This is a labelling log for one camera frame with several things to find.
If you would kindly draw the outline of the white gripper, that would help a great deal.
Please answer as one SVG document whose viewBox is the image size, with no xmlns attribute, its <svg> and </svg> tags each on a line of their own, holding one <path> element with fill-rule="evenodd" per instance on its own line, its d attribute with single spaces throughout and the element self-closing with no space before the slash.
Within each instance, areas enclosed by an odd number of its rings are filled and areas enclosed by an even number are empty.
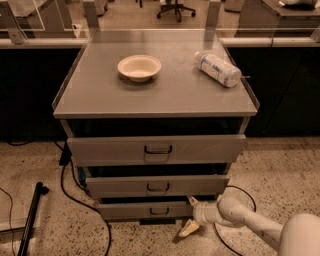
<svg viewBox="0 0 320 256">
<path fill-rule="evenodd" d="M 187 196 L 189 203 L 193 207 L 193 218 L 189 219 L 181 229 L 179 236 L 184 238 L 199 229 L 200 225 L 220 223 L 222 217 L 219 213 L 216 202 L 198 201 L 193 196 Z"/>
</svg>

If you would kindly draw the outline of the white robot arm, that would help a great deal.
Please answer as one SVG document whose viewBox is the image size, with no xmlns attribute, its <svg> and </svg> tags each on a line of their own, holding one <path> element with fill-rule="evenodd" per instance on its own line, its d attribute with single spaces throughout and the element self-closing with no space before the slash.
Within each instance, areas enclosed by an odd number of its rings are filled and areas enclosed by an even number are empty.
<svg viewBox="0 0 320 256">
<path fill-rule="evenodd" d="M 277 256 L 320 256 L 320 217 L 301 213 L 281 225 L 250 210 L 239 200 L 221 196 L 217 201 L 198 201 L 188 197 L 193 207 L 179 233 L 187 237 L 200 226 L 219 224 L 227 227 L 246 226 L 277 252 Z"/>
</svg>

